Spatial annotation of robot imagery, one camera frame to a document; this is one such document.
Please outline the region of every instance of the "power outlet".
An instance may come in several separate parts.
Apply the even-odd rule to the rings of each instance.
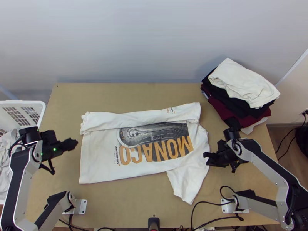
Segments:
[[[304,111],[302,111],[302,112],[300,112],[298,114],[301,115],[301,114],[305,113],[306,111],[308,111],[308,108],[306,108]]]

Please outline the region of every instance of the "folded clothes stack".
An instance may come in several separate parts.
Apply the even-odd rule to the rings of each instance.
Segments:
[[[228,126],[245,134],[271,116],[269,107],[280,95],[264,77],[229,58],[202,80],[201,91]]]

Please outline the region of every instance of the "orange lettering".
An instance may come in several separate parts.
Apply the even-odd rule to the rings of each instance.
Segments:
[[[150,143],[148,147],[145,144],[142,145],[142,149],[143,149],[144,155],[146,156],[147,162],[153,161],[152,148],[153,148],[153,143]]]
[[[134,162],[135,164],[138,164],[142,161],[141,146],[138,146],[137,149],[138,149],[138,160],[136,160],[135,157],[132,157],[132,162]]]
[[[123,149],[126,151],[126,161],[124,160]],[[123,165],[128,165],[131,161],[131,154],[129,152],[129,148],[120,146],[120,161]]]
[[[161,161],[161,156],[159,155],[159,153],[161,153],[161,155],[164,158],[164,160],[167,161],[168,160],[168,154],[167,154],[167,150],[166,150],[165,141],[161,142],[161,146],[162,146],[162,149],[159,146],[158,142],[154,143],[157,161]]]
[[[185,139],[185,136],[182,136],[182,143],[181,143],[180,138],[177,139],[177,144],[179,146],[181,157],[185,156],[185,147],[187,148],[188,153],[190,153],[194,150],[194,147],[191,144],[191,140],[190,140],[189,136],[187,136],[187,141]]]
[[[171,146],[170,146],[171,143],[173,144],[173,148],[174,148],[174,152],[175,152],[174,154],[172,153],[172,149],[171,149]],[[168,154],[172,159],[175,159],[179,156],[179,152],[177,151],[177,145],[176,145],[175,140],[172,140],[172,139],[168,140],[167,141],[167,148],[168,148]]]

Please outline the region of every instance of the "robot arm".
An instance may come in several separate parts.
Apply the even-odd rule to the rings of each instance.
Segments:
[[[206,164],[216,167],[230,164],[235,173],[240,164],[251,162],[277,185],[278,192],[275,201],[256,196],[253,190],[236,192],[231,198],[234,203],[224,205],[223,212],[247,213],[251,209],[279,221],[285,230],[306,230],[308,191],[298,179],[264,154],[255,140],[241,139],[239,132],[232,128],[225,130],[224,135],[226,141],[218,142],[217,153],[204,153],[204,157],[209,157]]]
[[[34,222],[25,218],[28,195],[34,173],[43,168],[51,174],[55,171],[51,159],[70,151],[78,144],[76,140],[57,141],[54,131],[39,132],[37,127],[19,131],[26,149],[11,156],[12,179],[1,216],[1,228],[4,231],[51,231],[61,214],[85,213],[86,200],[75,199],[72,193],[64,191],[50,196],[43,213]],[[48,161],[50,169],[42,164]]]

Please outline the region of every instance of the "white t-shirt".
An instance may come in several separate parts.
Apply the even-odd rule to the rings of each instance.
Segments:
[[[192,204],[209,169],[200,113],[200,103],[124,114],[87,112],[80,130],[79,183],[167,171],[174,194]]]
[[[226,58],[209,75],[214,86],[225,89],[230,98],[245,100],[251,108],[260,108],[280,95],[273,84],[230,58]]]

